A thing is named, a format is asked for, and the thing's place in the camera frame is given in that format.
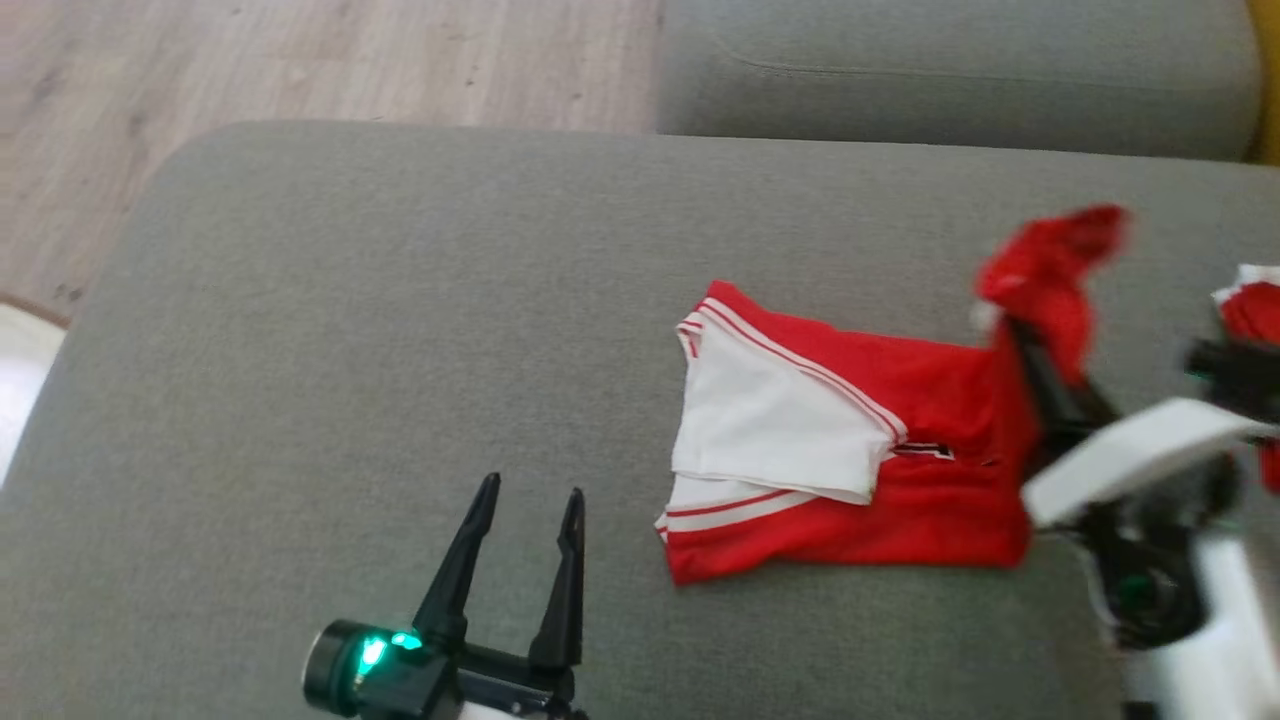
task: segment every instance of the red and white shirt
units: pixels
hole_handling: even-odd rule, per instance
[[[1124,219],[1107,206],[1032,223],[979,275],[979,296],[1036,324],[1068,378],[1082,377],[1091,328],[1079,279]],[[1037,437],[1002,331],[988,348],[837,331],[714,282],[677,334],[685,407],[655,524],[677,584],[773,557],[1021,559]]]

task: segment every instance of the white trim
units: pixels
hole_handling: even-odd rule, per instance
[[[755,482],[751,478],[726,478],[726,477],[721,477],[721,475],[699,475],[696,473],[685,473],[685,471],[676,470],[676,469],[672,469],[672,473],[675,473],[677,475],[684,475],[686,478],[692,478],[695,480],[724,480],[724,479],[728,479],[728,480],[740,480],[740,482],[744,482],[744,483],[754,483]],[[753,492],[749,492],[749,493],[745,493],[745,495],[736,495],[733,497],[722,497],[722,498],[718,498],[718,500],[713,500],[710,502],[691,502],[689,505],[678,505],[678,506],[677,505],[667,505],[667,511],[669,511],[669,512],[689,512],[691,510],[714,510],[717,507],[723,507],[726,505],[733,505],[733,503],[742,502],[742,501],[746,501],[746,500],[755,500],[756,497],[764,497],[765,495],[773,495],[773,493],[778,492],[780,489],[790,489],[790,488],[776,488],[776,487],[762,486],[760,489],[758,489],[758,491],[753,491]],[[667,523],[667,514],[663,512],[662,518],[658,518],[658,524],[663,525],[666,523]]]
[[[804,505],[805,502],[809,502],[810,500],[818,500],[818,496],[809,495],[806,492],[788,492],[786,495],[780,495],[778,497],[762,500],[760,502],[751,502],[748,505],[741,505],[739,507],[730,507],[728,510],[721,510],[719,512],[700,512],[698,515],[664,515],[664,518],[667,520],[668,533],[689,533],[694,530],[709,530],[712,528],[722,528],[724,525],[733,525],[736,523],[755,520],[756,518],[764,518],[765,515],[773,515],[774,512],[781,512],[783,510],[797,507],[800,505]]]
[[[845,378],[841,378],[838,374],[832,373],[831,370],[819,365],[818,363],[814,363],[813,360],[809,360],[808,357],[804,357],[801,355],[796,355],[791,350],[787,350],[786,347],[778,345],[768,336],[758,331],[754,325],[744,320],[741,315],[735,313],[728,305],[724,305],[719,300],[716,300],[714,297],[708,297],[703,300],[703,304],[708,305],[709,307],[712,307],[718,313],[724,314],[724,316],[728,318],[730,323],[732,324],[722,322],[719,318],[716,316],[714,313],[701,314],[703,318],[714,322],[717,325],[719,325],[731,334],[735,336],[745,334],[751,341],[758,342],[764,347],[768,347],[773,352],[777,352],[787,361],[804,370],[806,374],[818,378],[826,383],[836,386],[837,389],[844,391],[844,393],[849,396],[849,398],[852,400],[856,405],[863,406],[863,410],[865,410],[867,414],[870,415],[872,419],[878,425],[881,425],[886,432],[888,432],[890,436],[893,436],[893,439],[899,445],[906,442],[906,423],[904,423],[897,415],[891,413],[887,407],[872,400],[867,393],[858,389],[856,386],[854,386]],[[732,327],[733,324],[740,325],[742,331],[739,331],[737,328]]]
[[[1235,284],[1213,291],[1213,302],[1221,306],[1244,290],[1244,286],[1253,283],[1280,286],[1280,265],[1240,265]]]

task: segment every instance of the gray sofa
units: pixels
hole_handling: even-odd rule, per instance
[[[1117,716],[1071,552],[1012,571],[774,564],[672,587],[684,360],[713,278],[840,327],[977,342],[970,277],[1028,218],[1135,217],[1093,370],[1190,389],[1184,343],[1275,260],[1280,173],[1057,152],[380,124],[237,126],[160,170],[0,491],[10,717],[316,717],[334,618],[407,623],[502,470],[475,642],[527,643],[588,501],[598,719]]]
[[[667,0],[672,135],[1239,159],[1245,0]]]

